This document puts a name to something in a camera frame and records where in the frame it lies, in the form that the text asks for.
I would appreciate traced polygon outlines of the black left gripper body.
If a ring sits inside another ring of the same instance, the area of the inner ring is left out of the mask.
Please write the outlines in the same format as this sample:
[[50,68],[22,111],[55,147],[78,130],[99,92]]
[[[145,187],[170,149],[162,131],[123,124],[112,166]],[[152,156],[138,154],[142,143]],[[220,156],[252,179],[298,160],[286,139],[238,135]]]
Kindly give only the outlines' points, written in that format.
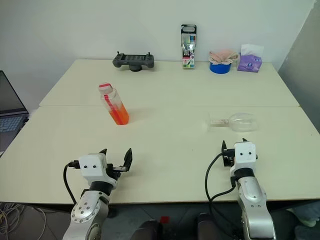
[[112,179],[119,179],[122,172],[128,172],[130,170],[131,165],[124,166],[113,166],[112,163],[107,164],[106,174]]

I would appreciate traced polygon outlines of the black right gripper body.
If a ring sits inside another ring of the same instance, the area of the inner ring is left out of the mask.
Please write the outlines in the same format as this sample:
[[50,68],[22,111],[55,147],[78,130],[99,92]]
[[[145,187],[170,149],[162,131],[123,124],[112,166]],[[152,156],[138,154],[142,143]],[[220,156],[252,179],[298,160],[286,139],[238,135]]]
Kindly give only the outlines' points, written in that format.
[[223,165],[232,167],[235,164],[235,149],[226,148],[222,150]]

